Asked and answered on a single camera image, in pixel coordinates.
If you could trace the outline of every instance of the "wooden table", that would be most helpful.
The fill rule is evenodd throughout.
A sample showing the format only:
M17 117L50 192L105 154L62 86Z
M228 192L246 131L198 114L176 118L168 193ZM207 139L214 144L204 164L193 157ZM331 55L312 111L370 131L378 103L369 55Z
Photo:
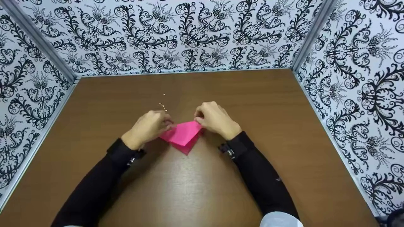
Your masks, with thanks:
M176 122L216 101L279 172L305 227L377 226L288 69L83 78L0 214L1 226L49 226L106 149L150 109ZM100 226L259 226L232 161L206 133L188 156L162 141L124 176Z

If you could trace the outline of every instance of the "folded paper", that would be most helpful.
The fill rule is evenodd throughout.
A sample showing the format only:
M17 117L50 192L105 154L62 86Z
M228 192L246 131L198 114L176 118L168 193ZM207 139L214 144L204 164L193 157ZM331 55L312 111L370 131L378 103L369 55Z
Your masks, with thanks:
M160 138L169 142L173 147L188 155L198 141L201 125L195 121L178 124L174 129L164 132Z

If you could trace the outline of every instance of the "finger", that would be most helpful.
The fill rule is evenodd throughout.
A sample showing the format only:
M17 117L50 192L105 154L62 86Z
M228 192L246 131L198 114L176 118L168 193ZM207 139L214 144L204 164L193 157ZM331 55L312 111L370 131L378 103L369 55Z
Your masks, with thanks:
M200 106L198 106L197 108L196 108L196 111L195 111L195 113L194 113L194 117L203 117L204 115L203 115L203 110L202 110L202 106L200 105Z
M164 113L162 116L164 121L170 121L170 122L173 121L171 120L171 116L168 113Z
M166 131L168 131L168 130L170 130L170 129L173 129L174 127L175 127L175 125L173 125L173 124L167 125L167 126L161 128L161 129L158 131L158 133L159 133L159 134L162 134L163 132L166 132Z
M206 126L205 119L200 118L200 117L196 117L196 118L194 118L194 120L196 122L198 122L203 128L205 128L205 126Z

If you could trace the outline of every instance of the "ornate swirl pattern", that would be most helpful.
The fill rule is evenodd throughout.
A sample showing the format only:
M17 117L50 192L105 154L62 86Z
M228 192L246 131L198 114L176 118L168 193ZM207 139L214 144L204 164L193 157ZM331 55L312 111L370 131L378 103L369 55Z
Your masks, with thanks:
M403 13L398 0L337 1L297 72L380 215L404 201Z
M19 0L80 76L288 68L322 1Z
M41 1L31 0L32 4ZM36 11L42 32L59 38L61 50L74 50L57 29L52 15ZM13 177L60 103L70 83L0 9L0 204Z

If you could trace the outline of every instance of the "black jacket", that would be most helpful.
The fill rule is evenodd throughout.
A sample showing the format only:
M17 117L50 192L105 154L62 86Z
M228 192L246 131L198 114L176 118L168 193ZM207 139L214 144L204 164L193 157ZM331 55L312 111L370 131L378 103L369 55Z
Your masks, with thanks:
M277 172L245 132L227 141L220 150L230 154L263 215L282 211L299 219ZM97 226L112 190L129 168L128 163L140 156L142 153L130 150L121 139L116 140L107 155L77 185L51 226Z

